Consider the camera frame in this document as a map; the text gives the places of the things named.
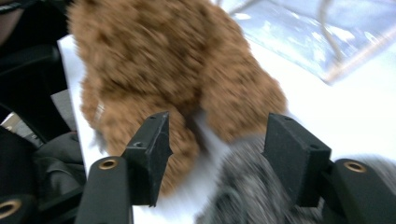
gray fuzzy windscreen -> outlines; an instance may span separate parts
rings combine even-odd
[[[293,206],[267,159],[264,137],[232,145],[219,178],[219,189],[197,224],[316,224],[323,223],[321,208]],[[396,165],[381,158],[350,158],[373,167],[396,194]]]

black strap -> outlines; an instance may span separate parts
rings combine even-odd
[[[29,6],[36,3],[38,0],[14,0],[3,5],[0,5],[0,15],[7,14],[18,8],[28,8]]]

white surface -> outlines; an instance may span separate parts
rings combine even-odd
[[[60,40],[64,67],[87,169],[104,157],[104,144],[79,110],[79,82],[84,66],[72,36]],[[327,86],[302,68],[260,46],[252,52],[289,99],[289,116],[332,149],[332,159],[375,154],[396,161],[396,44],[343,80]],[[134,207],[134,223],[193,223],[216,189],[221,159],[230,151],[206,126],[205,114],[194,117],[203,150],[195,169],[177,194],[157,207]]]

brass grommet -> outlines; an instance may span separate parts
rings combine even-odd
[[[99,169],[101,170],[109,170],[109,169],[113,169],[114,167],[116,167],[119,163],[116,160],[106,160],[106,161],[102,161],[99,164]]]
[[[0,203],[0,219],[11,216],[17,212],[21,206],[22,202],[18,199],[12,199],[4,203]]]
[[[357,173],[365,173],[367,171],[366,167],[355,161],[347,161],[344,165],[347,169]]]

brown fur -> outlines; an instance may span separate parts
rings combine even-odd
[[[184,116],[202,107],[225,141],[266,131],[286,99],[250,53],[238,25],[208,0],[77,0],[70,30],[87,74],[82,112],[120,155],[151,114],[170,111],[174,154],[162,194],[189,173],[198,145]],[[105,106],[99,122],[95,112]]]

